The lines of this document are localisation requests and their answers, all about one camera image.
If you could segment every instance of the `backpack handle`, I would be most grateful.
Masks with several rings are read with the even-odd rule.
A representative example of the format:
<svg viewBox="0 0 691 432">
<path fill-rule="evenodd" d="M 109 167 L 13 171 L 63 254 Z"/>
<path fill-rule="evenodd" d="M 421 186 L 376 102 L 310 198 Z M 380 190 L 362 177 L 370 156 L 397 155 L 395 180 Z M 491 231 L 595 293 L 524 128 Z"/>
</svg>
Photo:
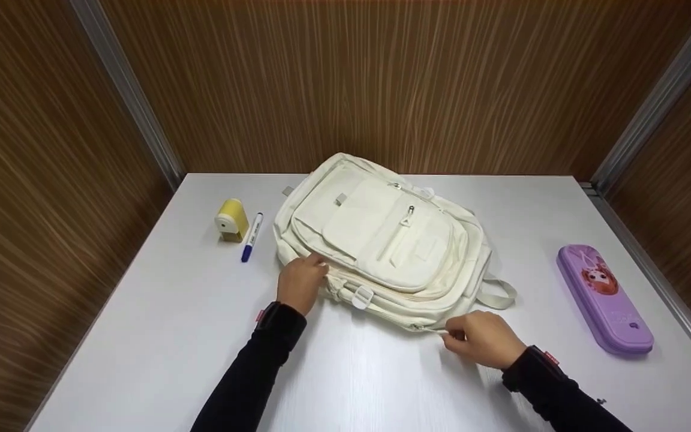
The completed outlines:
<svg viewBox="0 0 691 432">
<path fill-rule="evenodd" d="M 509 306 L 511 306 L 511 304 L 513 304 L 513 302 L 516 301 L 516 296 L 518 295 L 518 293 L 516 293 L 516 288 L 514 288 L 513 285 L 509 284 L 508 282 L 498 279 L 497 277 L 493 277 L 490 274 L 487 274 L 482 279 L 482 282 L 497 285 L 505 292 L 504 297 L 501 295 L 495 295 L 494 293 L 485 293 L 482 289 L 479 289 L 476 300 L 479 301 L 479 303 L 482 303 L 484 306 L 489 306 L 493 309 L 507 309 Z"/>
</svg>

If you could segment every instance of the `hand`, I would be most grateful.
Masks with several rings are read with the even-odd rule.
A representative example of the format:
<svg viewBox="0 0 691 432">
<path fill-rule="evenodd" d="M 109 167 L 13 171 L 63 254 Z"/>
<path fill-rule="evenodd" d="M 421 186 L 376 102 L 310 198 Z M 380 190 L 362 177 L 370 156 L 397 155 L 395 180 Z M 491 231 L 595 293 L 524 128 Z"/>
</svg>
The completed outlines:
<svg viewBox="0 0 691 432">
<path fill-rule="evenodd" d="M 307 315 L 316 303 L 319 286 L 323 284 L 328 270 L 324 257 L 316 252 L 306 258 L 291 260 L 279 274 L 277 301 Z"/>
<path fill-rule="evenodd" d="M 508 369 L 527 345 L 519 340 L 500 315 L 474 311 L 447 320 L 442 334 L 447 350 L 482 366 Z"/>
</svg>

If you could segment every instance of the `white table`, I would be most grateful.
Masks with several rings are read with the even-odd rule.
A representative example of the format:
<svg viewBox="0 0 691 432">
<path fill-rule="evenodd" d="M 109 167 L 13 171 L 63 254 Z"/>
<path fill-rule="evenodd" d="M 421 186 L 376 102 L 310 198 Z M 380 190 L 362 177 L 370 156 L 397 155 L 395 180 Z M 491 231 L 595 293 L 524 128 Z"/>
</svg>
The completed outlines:
<svg viewBox="0 0 691 432">
<path fill-rule="evenodd" d="M 691 430 L 691 340 L 578 184 L 569 177 L 407 176 L 473 210 L 494 249 L 491 271 L 519 290 L 502 315 L 527 342 L 633 430 Z M 188 175 L 33 420 L 34 432 L 189 430 L 280 265 L 271 219 L 304 175 Z M 213 217 L 238 197 L 267 219 L 249 263 L 218 242 Z M 595 246 L 655 335 L 638 361 L 593 341 L 554 258 Z M 549 430 L 500 372 L 463 364 L 433 334 L 409 334 L 319 301 L 261 430 Z"/>
</svg>

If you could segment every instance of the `purple pencil case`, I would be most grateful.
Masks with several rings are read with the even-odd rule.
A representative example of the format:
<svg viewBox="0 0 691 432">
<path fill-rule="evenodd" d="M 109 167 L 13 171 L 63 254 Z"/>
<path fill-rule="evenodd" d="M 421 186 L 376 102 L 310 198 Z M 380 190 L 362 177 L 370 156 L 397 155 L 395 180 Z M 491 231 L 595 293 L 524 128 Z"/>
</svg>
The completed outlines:
<svg viewBox="0 0 691 432">
<path fill-rule="evenodd" d="M 559 270 L 578 303 L 596 342 L 614 355 L 645 355 L 655 338 L 617 279 L 599 255 L 585 244 L 559 249 Z"/>
</svg>

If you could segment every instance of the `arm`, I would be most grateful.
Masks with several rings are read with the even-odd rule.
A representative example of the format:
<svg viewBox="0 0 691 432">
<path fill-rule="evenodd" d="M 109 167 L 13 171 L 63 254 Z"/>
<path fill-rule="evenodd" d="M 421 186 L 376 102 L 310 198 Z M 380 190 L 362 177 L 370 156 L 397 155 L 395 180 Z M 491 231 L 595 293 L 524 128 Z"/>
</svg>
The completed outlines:
<svg viewBox="0 0 691 432">
<path fill-rule="evenodd" d="M 503 383 L 523 394 L 554 430 L 630 431 L 615 416 L 583 393 L 535 347 L 527 348 L 496 314 L 475 311 L 450 318 L 444 346 L 483 366 L 503 370 Z"/>
<path fill-rule="evenodd" d="M 279 275 L 277 301 L 263 312 L 247 345 L 202 407 L 192 432 L 257 429 L 277 372 L 305 328 L 327 266 L 318 254 L 290 262 Z"/>
<path fill-rule="evenodd" d="M 630 429 L 585 394 L 556 364 L 537 347 L 529 347 L 503 373 L 503 383 L 519 392 L 554 430 Z"/>
</svg>

